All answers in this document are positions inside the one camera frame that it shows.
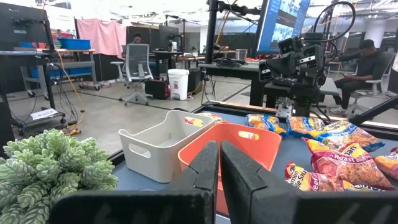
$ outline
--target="chip bag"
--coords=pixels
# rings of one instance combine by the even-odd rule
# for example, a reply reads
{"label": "chip bag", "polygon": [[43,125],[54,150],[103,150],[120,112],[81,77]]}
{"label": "chip bag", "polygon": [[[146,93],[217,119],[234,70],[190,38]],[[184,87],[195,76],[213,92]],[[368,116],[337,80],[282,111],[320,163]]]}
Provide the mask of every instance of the chip bag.
{"label": "chip bag", "polygon": [[337,121],[326,125],[321,131],[312,130],[310,135],[313,139],[322,142],[333,150],[338,150],[353,142],[359,143],[362,149],[367,152],[373,152],[385,145],[374,136],[348,121]]}
{"label": "chip bag", "polygon": [[287,133],[279,126],[279,119],[264,114],[248,114],[246,115],[246,123],[249,127],[264,129],[280,134],[286,137]]}
{"label": "chip bag", "polygon": [[221,123],[223,122],[223,118],[218,116],[217,114],[212,114],[212,113],[198,113],[198,115],[206,116],[209,118],[213,118],[214,123]]}
{"label": "chip bag", "polygon": [[341,177],[328,177],[324,174],[308,172],[293,162],[285,168],[285,181],[303,191],[347,191],[347,192],[378,192],[384,191],[366,185],[353,185]]}
{"label": "chip bag", "polygon": [[322,131],[325,128],[324,122],[319,118],[293,116],[288,118],[287,124],[289,125],[287,134],[298,137],[311,138],[310,131]]}
{"label": "chip bag", "polygon": [[374,161],[381,171],[398,179],[398,147],[391,149],[391,153],[386,156],[375,157]]}
{"label": "chip bag", "polygon": [[311,163],[315,172],[328,177],[338,176],[354,185],[394,189],[372,157],[358,143],[334,151],[318,141],[304,140],[312,153]]}

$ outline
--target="black pants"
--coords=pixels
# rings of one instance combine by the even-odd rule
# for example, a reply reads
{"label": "black pants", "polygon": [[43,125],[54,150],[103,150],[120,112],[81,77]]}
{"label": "black pants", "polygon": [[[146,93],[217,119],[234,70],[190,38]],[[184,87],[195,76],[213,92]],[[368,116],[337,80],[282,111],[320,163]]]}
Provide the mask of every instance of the black pants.
{"label": "black pants", "polygon": [[336,104],[341,105],[343,109],[347,109],[351,93],[355,90],[372,87],[372,84],[365,83],[365,81],[348,80],[345,78],[335,81],[335,84],[337,88],[341,88],[341,96],[343,99],[341,99],[340,96],[333,96],[333,98],[335,99]]}

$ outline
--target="blue table surface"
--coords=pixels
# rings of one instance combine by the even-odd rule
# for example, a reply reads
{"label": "blue table surface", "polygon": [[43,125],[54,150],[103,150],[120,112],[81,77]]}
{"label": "blue table surface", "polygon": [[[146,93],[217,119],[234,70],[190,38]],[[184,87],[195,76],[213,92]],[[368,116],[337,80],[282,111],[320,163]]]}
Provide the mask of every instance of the blue table surface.
{"label": "blue table surface", "polygon": [[[202,111],[203,113],[213,113],[221,116],[224,120],[235,124],[246,125],[245,117],[236,116],[224,113],[214,113],[210,111]],[[281,128],[287,129],[287,124],[281,123]],[[375,152],[370,154],[375,156],[387,155],[393,147],[398,146],[397,141],[380,139],[386,145]],[[271,173],[284,179],[284,169],[285,166],[293,161],[296,165],[303,167],[307,171],[313,171],[310,164],[311,152],[308,150],[307,145],[300,138],[295,138],[293,136],[288,136],[284,138],[279,147],[277,157],[272,166]],[[162,190],[166,184],[158,183],[150,178],[144,177],[143,175],[134,172],[127,168],[126,163],[123,162],[115,167],[113,174],[119,177],[119,184],[116,190]],[[387,177],[391,184],[395,187],[398,186],[398,181]],[[229,220],[221,215],[217,216],[217,224],[227,224],[230,223]]]}

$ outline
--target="gray office chair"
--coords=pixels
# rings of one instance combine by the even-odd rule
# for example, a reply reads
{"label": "gray office chair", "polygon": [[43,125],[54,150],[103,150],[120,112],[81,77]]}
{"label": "gray office chair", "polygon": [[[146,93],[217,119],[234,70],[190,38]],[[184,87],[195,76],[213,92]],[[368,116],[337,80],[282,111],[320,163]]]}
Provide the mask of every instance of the gray office chair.
{"label": "gray office chair", "polygon": [[[142,89],[142,83],[146,80],[153,79],[153,76],[149,69],[149,45],[148,44],[128,44],[126,47],[126,59],[125,66],[126,72],[124,73],[121,65],[122,62],[111,62],[111,64],[117,65],[119,70],[120,79],[125,80],[126,84],[132,83],[135,85],[134,93],[127,95],[128,97],[124,100],[124,105],[131,99],[135,101],[142,100],[145,105],[148,105],[147,97],[152,95],[146,93],[140,93],[137,89]],[[126,96],[121,96],[119,101],[123,101]]]}
{"label": "gray office chair", "polygon": [[348,106],[347,111],[345,112],[346,116],[351,116],[352,114],[355,113],[356,110],[365,112],[370,109],[370,108],[367,108],[365,106],[361,106],[358,104],[358,100],[360,98],[381,96],[381,95],[386,94],[388,81],[390,79],[391,68],[392,68],[392,64],[394,63],[396,53],[383,52],[383,57],[384,57],[383,62],[384,62],[384,66],[385,66],[383,76],[379,80],[365,81],[366,83],[372,84],[371,89],[369,88],[369,89],[363,89],[363,90],[356,90],[354,93],[351,94],[351,97],[353,97],[355,99],[355,101],[352,105]]}

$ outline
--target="blue chip bag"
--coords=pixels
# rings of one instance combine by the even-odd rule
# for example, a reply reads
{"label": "blue chip bag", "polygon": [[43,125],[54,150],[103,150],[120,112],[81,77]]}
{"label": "blue chip bag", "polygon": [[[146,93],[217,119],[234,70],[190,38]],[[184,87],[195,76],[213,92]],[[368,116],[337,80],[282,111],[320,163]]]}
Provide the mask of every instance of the blue chip bag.
{"label": "blue chip bag", "polygon": [[313,139],[322,142],[332,150],[339,150],[347,144],[357,142],[366,152],[373,152],[385,144],[363,129],[348,121],[337,121],[326,125],[321,131],[310,131]]}
{"label": "blue chip bag", "polygon": [[307,118],[293,116],[287,119],[287,134],[297,137],[312,138],[310,131],[322,131],[325,128],[324,122],[319,118]]}
{"label": "blue chip bag", "polygon": [[279,119],[265,114],[248,114],[246,123],[249,127],[264,129],[286,137],[286,131],[279,126]]}

